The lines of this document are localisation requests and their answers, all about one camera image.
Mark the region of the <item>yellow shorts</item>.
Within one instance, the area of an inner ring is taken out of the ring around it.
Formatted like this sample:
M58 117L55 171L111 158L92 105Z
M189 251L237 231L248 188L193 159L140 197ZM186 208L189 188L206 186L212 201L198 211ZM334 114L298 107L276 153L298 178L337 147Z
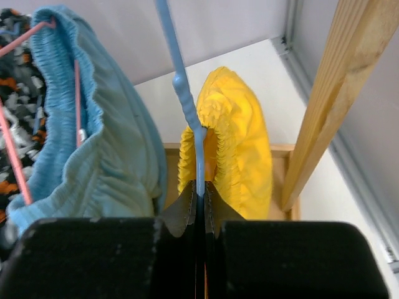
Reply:
M272 197L272 153L261 104L227 67L209 73L197 99L206 180L245 219L265 220Z

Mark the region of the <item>blue hanger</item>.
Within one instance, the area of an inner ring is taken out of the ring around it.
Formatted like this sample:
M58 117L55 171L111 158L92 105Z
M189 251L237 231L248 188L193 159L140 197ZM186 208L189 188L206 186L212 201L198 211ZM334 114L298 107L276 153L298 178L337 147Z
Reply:
M205 161L203 141L206 136L206 128L200 123L200 119L196 112L183 57L180 52L175 27L171 18L168 1L157 0L155 1L155 4L165 39L168 44L173 66L175 68L175 76L173 77L172 85L176 96L180 101L185 120L194 134L196 154L196 193L200 198L203 198L205 192Z

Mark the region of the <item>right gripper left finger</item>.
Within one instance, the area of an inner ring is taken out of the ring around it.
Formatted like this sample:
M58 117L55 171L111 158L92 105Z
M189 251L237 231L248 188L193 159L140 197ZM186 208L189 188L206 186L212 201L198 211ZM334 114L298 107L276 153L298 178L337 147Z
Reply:
M194 298L195 185L157 217L35 221L1 272L2 298Z

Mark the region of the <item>light blue shorts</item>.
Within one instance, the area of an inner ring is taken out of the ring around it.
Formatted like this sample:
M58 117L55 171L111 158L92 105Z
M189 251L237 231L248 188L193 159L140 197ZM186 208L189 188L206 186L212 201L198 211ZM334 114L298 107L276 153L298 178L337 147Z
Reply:
M158 130L139 94L90 25L65 6L44 6L31 37L47 85L47 138L29 179L33 202L7 208L20 229L49 217L151 217L166 198Z

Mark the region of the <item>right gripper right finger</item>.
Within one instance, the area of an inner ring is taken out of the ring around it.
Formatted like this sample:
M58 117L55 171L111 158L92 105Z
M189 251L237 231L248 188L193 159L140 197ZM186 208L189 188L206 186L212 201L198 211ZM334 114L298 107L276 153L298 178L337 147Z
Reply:
M365 236L346 222L249 221L205 187L209 298L388 298Z

